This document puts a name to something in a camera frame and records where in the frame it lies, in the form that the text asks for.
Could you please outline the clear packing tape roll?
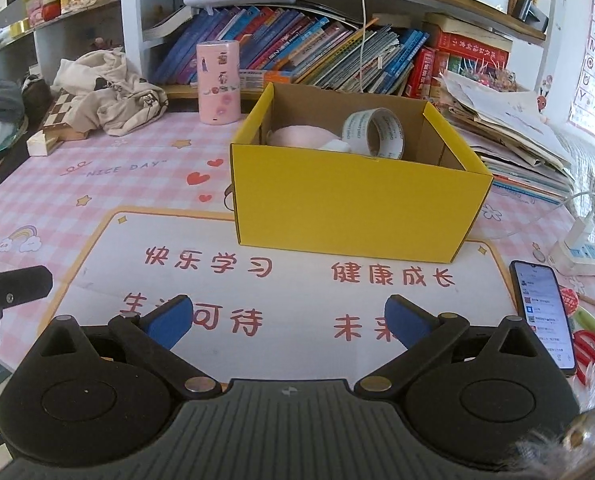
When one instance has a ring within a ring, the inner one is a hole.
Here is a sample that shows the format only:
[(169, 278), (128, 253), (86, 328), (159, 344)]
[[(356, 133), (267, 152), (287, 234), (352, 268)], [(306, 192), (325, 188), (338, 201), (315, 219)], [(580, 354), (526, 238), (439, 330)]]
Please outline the clear packing tape roll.
[(342, 140), (359, 155), (400, 159), (405, 150), (401, 121), (383, 107), (350, 114), (342, 128)]

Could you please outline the black smartphone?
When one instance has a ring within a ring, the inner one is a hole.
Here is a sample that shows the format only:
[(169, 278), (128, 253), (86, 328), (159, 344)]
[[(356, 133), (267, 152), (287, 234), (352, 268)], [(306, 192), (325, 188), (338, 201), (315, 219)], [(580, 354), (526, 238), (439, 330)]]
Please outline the black smartphone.
[(577, 362), (569, 318), (555, 271), (544, 264), (512, 260), (509, 272), (521, 317), (564, 375), (572, 377)]

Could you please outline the pink checkered desk mat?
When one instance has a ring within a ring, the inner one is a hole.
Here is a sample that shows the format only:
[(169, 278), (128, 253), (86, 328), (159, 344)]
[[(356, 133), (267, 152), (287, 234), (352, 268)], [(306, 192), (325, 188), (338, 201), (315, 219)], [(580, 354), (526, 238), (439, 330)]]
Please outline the pink checkered desk mat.
[(177, 295), (195, 314), (176, 352), (222, 382), (359, 379), (401, 353), (396, 294), (497, 324), (515, 310), (509, 262), (546, 261), (573, 216), (494, 190), (431, 106), (404, 122), (404, 160), (267, 146), (266, 113), (171, 114), (28, 159), (0, 185), (0, 271), (42, 264), (54, 285), (4, 312), (0, 363), (55, 315), (103, 324)]

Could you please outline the wooden chess board box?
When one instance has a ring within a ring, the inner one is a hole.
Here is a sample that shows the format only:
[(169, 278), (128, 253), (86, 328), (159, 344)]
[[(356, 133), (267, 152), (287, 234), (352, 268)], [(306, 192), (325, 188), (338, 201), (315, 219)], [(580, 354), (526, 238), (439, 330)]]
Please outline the wooden chess board box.
[(74, 96), (61, 90), (47, 111), (40, 129), (27, 141), (30, 157), (46, 157), (64, 142), (82, 141), (89, 136), (87, 131), (78, 131), (66, 122), (66, 115), (73, 105)]

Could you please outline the red scissors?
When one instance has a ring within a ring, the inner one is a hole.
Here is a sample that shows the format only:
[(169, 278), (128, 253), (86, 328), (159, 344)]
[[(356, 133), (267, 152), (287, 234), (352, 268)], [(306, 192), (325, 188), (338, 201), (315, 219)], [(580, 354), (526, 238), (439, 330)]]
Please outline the red scissors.
[(590, 330), (577, 330), (573, 336), (573, 349), (576, 359), (576, 378), (587, 386), (587, 370), (595, 364), (595, 333)]

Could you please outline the white power strip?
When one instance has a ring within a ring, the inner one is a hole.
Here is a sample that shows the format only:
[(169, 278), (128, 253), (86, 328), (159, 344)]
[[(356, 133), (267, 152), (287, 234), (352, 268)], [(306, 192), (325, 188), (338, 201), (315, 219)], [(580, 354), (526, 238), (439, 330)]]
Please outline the white power strip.
[(577, 217), (551, 248), (547, 263), (564, 276), (595, 276), (595, 242), (589, 239), (594, 227), (591, 214)]

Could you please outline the beige hoodie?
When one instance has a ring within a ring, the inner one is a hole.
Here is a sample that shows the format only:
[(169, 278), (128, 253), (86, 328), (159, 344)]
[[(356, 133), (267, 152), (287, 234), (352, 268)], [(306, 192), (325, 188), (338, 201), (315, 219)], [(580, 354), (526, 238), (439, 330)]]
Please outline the beige hoodie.
[(63, 58), (52, 89), (73, 97), (64, 120), (78, 132), (126, 136), (168, 109), (166, 92), (136, 72), (119, 49), (91, 51), (73, 61)]

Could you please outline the yellow cardboard box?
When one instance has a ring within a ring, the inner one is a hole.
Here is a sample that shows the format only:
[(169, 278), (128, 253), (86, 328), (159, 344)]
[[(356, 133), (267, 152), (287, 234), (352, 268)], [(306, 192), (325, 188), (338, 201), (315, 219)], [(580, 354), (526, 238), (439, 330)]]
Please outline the yellow cardboard box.
[[(400, 159), (267, 144), (308, 125), (341, 132), (360, 110), (401, 121)], [(355, 257), (453, 261), (493, 176), (427, 101), (268, 84), (230, 145), (236, 234), (245, 246)]]

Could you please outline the stack of papers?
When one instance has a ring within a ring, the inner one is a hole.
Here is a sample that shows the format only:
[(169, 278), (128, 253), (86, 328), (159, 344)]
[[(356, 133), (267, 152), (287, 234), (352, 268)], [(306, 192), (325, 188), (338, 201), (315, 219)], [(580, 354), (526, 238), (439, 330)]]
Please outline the stack of papers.
[(572, 156), (538, 114), (534, 92), (498, 92), (451, 72), (434, 82), (434, 104), (496, 186), (552, 204), (572, 196)]

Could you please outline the pink plush toy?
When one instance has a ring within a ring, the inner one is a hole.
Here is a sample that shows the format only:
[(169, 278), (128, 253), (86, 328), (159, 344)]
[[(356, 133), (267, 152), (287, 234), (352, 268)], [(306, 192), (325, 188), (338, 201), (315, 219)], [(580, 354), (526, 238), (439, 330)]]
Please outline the pink plush toy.
[(310, 150), (319, 150), (319, 146), (333, 139), (340, 138), (327, 129), (316, 126), (297, 125), (271, 131), (267, 136), (267, 144), (280, 146), (280, 148), (309, 148)]

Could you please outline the pink sticker-covered cylinder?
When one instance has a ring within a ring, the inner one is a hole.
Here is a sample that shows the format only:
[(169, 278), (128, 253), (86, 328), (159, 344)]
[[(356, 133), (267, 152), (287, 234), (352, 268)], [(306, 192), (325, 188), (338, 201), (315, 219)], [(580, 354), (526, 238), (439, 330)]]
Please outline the pink sticker-covered cylinder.
[(239, 42), (202, 42), (196, 47), (196, 57), (201, 122), (213, 126), (236, 122), (241, 116)]

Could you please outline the row of books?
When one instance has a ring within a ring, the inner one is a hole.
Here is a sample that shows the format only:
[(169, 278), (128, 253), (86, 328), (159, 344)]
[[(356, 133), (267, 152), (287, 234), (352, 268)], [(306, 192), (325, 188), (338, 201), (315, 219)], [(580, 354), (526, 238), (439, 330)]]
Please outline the row of books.
[(196, 86), (196, 47), (219, 40), (239, 42), (241, 84), (247, 91), (287, 82), (426, 99), (434, 78), (446, 70), (484, 84), (514, 86), (507, 72), (511, 41), (495, 32), (435, 13), (419, 28), (393, 14), (375, 14), (366, 24), (356, 24), (314, 6), (195, 11), (153, 68), (151, 80)]

